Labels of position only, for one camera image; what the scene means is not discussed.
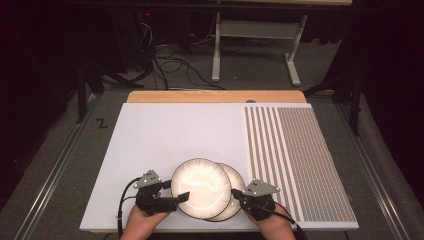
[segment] wooden edge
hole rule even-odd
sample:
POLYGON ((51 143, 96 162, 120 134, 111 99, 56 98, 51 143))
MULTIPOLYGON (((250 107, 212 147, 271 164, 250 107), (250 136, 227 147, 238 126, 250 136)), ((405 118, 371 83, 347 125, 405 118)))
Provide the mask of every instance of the wooden edge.
POLYGON ((306 103, 298 90, 133 91, 127 103, 306 103))
POLYGON ((276 4, 303 4, 314 6, 350 6, 352 0, 222 0, 222 2, 246 2, 246 3, 276 3, 276 4))

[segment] black cable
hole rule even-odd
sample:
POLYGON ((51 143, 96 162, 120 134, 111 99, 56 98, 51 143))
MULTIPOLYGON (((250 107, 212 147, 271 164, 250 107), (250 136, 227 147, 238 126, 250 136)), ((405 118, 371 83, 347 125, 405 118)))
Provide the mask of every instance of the black cable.
POLYGON ((292 225, 296 225, 296 230, 300 235, 300 239, 299 240, 308 240, 308 236, 306 236, 305 231, 303 231, 303 229, 299 226, 299 224, 297 224, 297 222, 293 219, 293 217, 290 215, 290 213, 287 211, 287 209, 285 207, 283 207, 281 204, 274 202, 275 204, 277 204, 278 206, 280 206, 282 209, 284 209, 284 211, 287 213, 286 215, 283 215, 281 213, 275 212, 275 211, 270 211, 266 208, 263 208, 261 206, 255 205, 255 207, 265 211, 265 212, 269 212, 271 214, 274 214, 276 216, 282 217, 284 219, 286 219, 287 221, 289 221, 292 225))
MULTIPOLYGON (((155 56, 156 56, 156 54, 157 54, 159 51, 161 51, 161 50, 163 50, 163 49, 165 49, 165 48, 161 48, 161 49, 157 50, 157 51, 156 51, 156 53, 155 53, 155 56)), ((183 66, 185 66, 185 67, 187 67, 187 68, 186 68, 186 75, 187 75, 187 79, 188 79, 188 80, 189 80, 189 81, 190 81, 193 85, 196 85, 196 86, 209 86, 209 87, 213 87, 213 88, 217 88, 217 89, 225 90, 225 88, 223 88, 223 87, 221 87, 221 86, 218 86, 218 85, 216 85, 216 84, 213 84, 213 83, 211 83, 211 82, 207 81, 206 79, 204 79, 204 78, 201 76, 201 74, 199 73, 199 71, 197 71, 195 68, 193 68, 193 67, 192 67, 192 66, 191 66, 191 65, 190 65, 190 64, 189 64, 186 60, 181 59, 181 58, 177 58, 177 57, 173 57, 173 56, 175 55, 175 50, 174 50, 174 49, 172 49, 172 48, 167 48, 167 49, 171 49, 171 50, 172 50, 171 54, 169 54, 169 55, 167 55, 167 56, 164 56, 164 57, 157 57, 158 59, 165 60, 165 62, 163 62, 160 66, 158 66, 158 67, 159 67, 159 69, 161 70, 162 74, 163 74, 163 72, 167 72, 167 73, 176 72, 176 71, 178 71, 178 70, 182 69, 182 67, 183 67, 183 66), (164 65, 169 64, 169 63, 178 63, 178 64, 179 64, 179 66, 178 66, 176 69, 173 69, 172 71, 165 71, 165 70, 163 70, 164 65), (190 71, 190 70, 194 71, 194 72, 196 73, 196 75, 199 77, 199 79, 200 79, 201 81, 205 82, 205 83, 206 83, 206 85, 197 84, 197 83, 194 83, 193 81, 191 81, 191 79, 190 79, 190 77, 189 77, 189 71, 190 71)))
POLYGON ((159 63, 158 63, 158 61, 156 60, 156 56, 153 56, 153 60, 155 61, 156 66, 158 67, 158 69, 159 69, 160 73, 162 74, 162 80, 163 80, 163 83, 165 84, 165 90, 168 90, 168 89, 169 89, 169 86, 168 86, 168 80, 166 79, 165 74, 163 73, 163 70, 162 70, 162 69, 161 69, 161 67, 159 66, 159 63))
POLYGON ((119 234, 119 238, 122 237, 122 234, 124 233, 123 228, 122 228, 122 204, 124 203, 124 201, 128 198, 125 198, 125 194, 127 193, 127 190, 129 187, 131 187, 131 185, 135 182, 137 182, 138 180, 140 180, 140 178, 135 178, 133 179, 130 183, 128 183, 128 185, 125 187, 124 192, 122 193, 121 196, 121 201, 119 201, 119 208, 118 208, 118 234, 119 234))

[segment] white plate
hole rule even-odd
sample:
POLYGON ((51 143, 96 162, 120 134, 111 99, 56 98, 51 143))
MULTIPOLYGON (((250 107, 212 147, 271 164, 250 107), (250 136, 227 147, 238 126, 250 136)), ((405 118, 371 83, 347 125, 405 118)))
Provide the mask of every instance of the white plate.
POLYGON ((225 171, 216 163, 196 158, 181 164, 171 182, 172 196, 190 192, 188 201, 179 208, 189 216, 213 218, 224 211, 231 199, 231 183, 225 171))
MULTIPOLYGON (((224 169, 224 171, 227 173, 228 178, 230 178, 231 187, 238 189, 242 191, 245 188, 243 178, 240 176, 240 174, 232 167, 224 164, 224 163, 218 163, 218 165, 224 169)), ((233 196, 231 196, 230 203, 225 208, 225 210, 220 213, 218 216, 206 219, 207 221, 211 222, 220 222, 225 221, 232 216, 236 215, 238 211, 240 211, 240 202, 235 199, 233 196)))

